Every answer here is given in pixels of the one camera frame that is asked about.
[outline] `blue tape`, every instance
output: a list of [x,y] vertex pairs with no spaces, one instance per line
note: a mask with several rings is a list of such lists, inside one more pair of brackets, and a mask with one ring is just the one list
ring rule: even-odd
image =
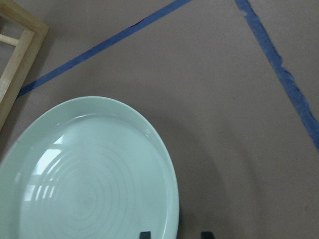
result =
[[109,48],[110,46],[118,43],[119,41],[125,39],[126,37],[134,34],[135,32],[143,29],[144,27],[152,24],[153,22],[159,20],[160,18],[166,16],[167,14],[171,13],[172,11],[177,10],[181,6],[187,4],[192,0],[175,0],[172,3],[168,4],[167,6],[161,8],[160,10],[154,12],[153,14],[147,16],[143,20],[139,21],[133,26],[126,28],[125,30],[121,31],[120,33],[110,37],[109,39],[101,42],[100,44],[92,47],[88,51],[82,53],[81,55],[73,58],[72,60],[64,63],[63,65],[59,66],[58,68],[52,70],[51,72],[47,73],[46,75],[40,77],[39,79],[31,82],[30,84],[23,87],[17,97],[21,97],[26,93],[32,91],[33,89],[43,85],[44,83],[52,80],[53,78],[61,75],[65,71],[75,67],[76,65],[80,64],[81,62],[89,59],[90,57],[98,54],[99,52]]
[[312,138],[317,150],[319,151],[319,123],[311,113],[309,104],[299,88],[295,84],[292,74],[282,66],[282,58],[277,53],[266,30],[260,22],[259,17],[253,11],[248,0],[235,0],[239,9],[246,12],[246,21],[257,38],[268,61],[275,70],[281,84],[283,85],[289,99],[293,103],[299,114],[308,134]]

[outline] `round plate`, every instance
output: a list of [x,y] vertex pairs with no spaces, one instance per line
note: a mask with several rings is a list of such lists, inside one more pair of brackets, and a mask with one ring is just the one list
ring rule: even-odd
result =
[[38,118],[0,168],[2,239],[175,239],[178,190],[151,124],[103,97]]

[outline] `tape strip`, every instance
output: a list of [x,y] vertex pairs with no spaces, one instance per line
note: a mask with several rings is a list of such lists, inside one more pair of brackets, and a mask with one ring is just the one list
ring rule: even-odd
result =
[[177,10],[181,6],[187,4],[192,0],[175,0],[172,3],[166,5],[165,7],[161,8],[160,10],[152,13],[151,15],[147,16],[143,20],[139,21],[138,23],[134,24],[126,28],[125,30],[121,31],[120,33],[110,37],[109,39],[101,42],[100,44],[92,47],[91,49],[87,50],[86,52],[82,53],[81,55],[73,58],[72,60],[64,63],[63,65],[59,66],[58,68],[52,70],[51,72],[45,74],[44,76],[40,77],[39,79],[31,82],[30,84],[23,87],[17,97],[21,97],[26,93],[32,91],[33,89],[43,85],[44,83],[52,80],[53,78],[61,75],[65,71],[75,67],[76,65],[80,64],[81,62],[91,58],[92,56],[98,54],[99,52],[109,48],[110,46],[118,43],[119,41],[127,38],[128,36],[134,34],[135,32],[143,29],[144,27],[152,24],[153,22],[161,19],[162,17],[166,16],[167,14]]
[[239,9],[244,11],[251,30],[257,38],[259,45],[263,49],[268,61],[275,70],[281,84],[283,85],[289,99],[293,103],[299,114],[308,134],[312,138],[317,150],[319,151],[319,123],[311,113],[309,104],[299,88],[295,84],[292,74],[282,66],[282,58],[272,44],[266,30],[260,22],[259,17],[253,11],[248,0],[235,0]]

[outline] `light green plate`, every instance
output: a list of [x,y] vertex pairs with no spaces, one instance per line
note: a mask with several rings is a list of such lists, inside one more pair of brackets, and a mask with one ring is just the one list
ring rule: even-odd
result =
[[152,125],[103,97],[38,118],[0,168],[1,239],[175,239],[178,190]]

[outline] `wooden frame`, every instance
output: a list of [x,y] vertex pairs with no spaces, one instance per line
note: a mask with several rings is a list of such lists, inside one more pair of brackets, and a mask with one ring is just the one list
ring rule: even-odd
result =
[[19,40],[0,34],[0,42],[15,46],[0,77],[1,130],[49,27],[12,0],[0,0],[0,15],[24,28]]

